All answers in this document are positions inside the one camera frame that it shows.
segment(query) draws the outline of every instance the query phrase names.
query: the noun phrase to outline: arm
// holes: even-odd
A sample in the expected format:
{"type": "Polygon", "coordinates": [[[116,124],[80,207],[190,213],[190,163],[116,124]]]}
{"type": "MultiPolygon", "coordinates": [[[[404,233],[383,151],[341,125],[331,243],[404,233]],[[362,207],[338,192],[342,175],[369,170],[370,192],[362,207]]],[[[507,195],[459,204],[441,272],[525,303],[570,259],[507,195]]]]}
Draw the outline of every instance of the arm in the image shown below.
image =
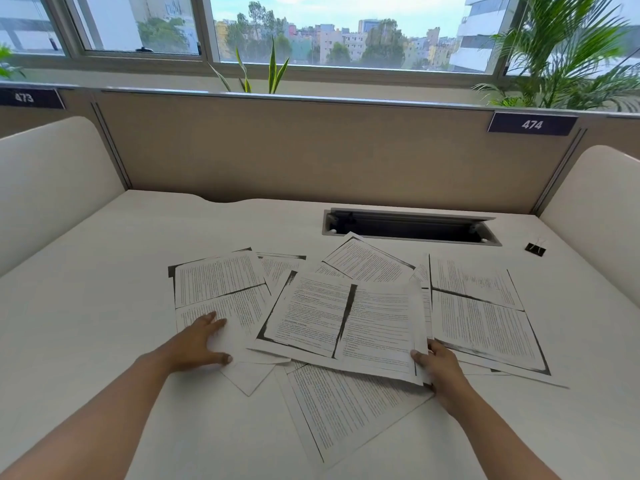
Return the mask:
{"type": "Polygon", "coordinates": [[[207,339],[227,320],[198,318],[167,343],[140,356],[91,401],[69,416],[14,464],[0,480],[123,479],[160,389],[175,371],[232,361],[210,352],[207,339]]]}
{"type": "Polygon", "coordinates": [[[488,480],[560,480],[471,387],[456,355],[435,340],[429,348],[411,357],[429,371],[436,397],[460,423],[488,480]]]}

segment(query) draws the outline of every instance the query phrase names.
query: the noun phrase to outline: black binder clip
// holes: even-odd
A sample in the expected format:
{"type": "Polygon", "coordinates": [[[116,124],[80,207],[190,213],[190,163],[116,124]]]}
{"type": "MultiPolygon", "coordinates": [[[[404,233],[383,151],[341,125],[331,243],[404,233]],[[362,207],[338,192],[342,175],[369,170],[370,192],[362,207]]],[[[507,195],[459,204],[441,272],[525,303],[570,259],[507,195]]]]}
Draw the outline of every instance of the black binder clip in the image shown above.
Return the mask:
{"type": "Polygon", "coordinates": [[[525,251],[529,251],[532,254],[535,254],[536,256],[544,256],[546,249],[541,248],[539,245],[536,244],[532,244],[532,243],[528,243],[527,247],[524,248],[525,251]]]}

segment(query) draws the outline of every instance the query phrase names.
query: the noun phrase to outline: office cubicle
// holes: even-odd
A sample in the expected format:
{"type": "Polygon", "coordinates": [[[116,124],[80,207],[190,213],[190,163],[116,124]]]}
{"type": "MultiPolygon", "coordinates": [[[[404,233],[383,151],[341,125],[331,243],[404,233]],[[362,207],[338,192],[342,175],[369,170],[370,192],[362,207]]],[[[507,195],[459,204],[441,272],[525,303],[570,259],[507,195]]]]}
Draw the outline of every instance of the office cubicle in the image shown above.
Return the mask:
{"type": "Polygon", "coordinates": [[[0,134],[89,117],[133,189],[539,212],[588,147],[633,156],[640,121],[594,112],[568,136],[487,133],[493,109],[175,91],[64,88],[66,110],[0,107],[0,134]]]}

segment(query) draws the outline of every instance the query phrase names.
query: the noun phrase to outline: number sign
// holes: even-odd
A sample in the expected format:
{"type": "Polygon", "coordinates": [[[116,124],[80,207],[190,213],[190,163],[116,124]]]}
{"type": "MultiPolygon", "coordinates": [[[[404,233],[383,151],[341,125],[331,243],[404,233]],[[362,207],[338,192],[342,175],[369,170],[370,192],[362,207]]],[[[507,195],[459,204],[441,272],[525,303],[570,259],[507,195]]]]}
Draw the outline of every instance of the number sign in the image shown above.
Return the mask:
{"type": "Polygon", "coordinates": [[[46,107],[64,109],[65,105],[55,89],[2,88],[0,105],[18,107],[46,107]]]}
{"type": "Polygon", "coordinates": [[[526,114],[523,112],[495,112],[489,124],[491,133],[542,134],[567,136],[571,133],[576,116],[555,114],[526,114]]]}

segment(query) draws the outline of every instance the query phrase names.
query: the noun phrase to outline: forearm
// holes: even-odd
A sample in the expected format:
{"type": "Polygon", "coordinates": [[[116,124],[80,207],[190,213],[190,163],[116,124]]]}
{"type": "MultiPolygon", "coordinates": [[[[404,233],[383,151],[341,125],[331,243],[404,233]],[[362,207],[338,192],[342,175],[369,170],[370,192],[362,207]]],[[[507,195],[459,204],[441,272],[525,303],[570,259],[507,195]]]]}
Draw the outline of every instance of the forearm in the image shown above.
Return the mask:
{"type": "Polygon", "coordinates": [[[123,479],[170,373],[146,354],[12,464],[0,480],[123,479]]]}
{"type": "Polygon", "coordinates": [[[454,414],[488,480],[559,480],[475,391],[454,414]]]}

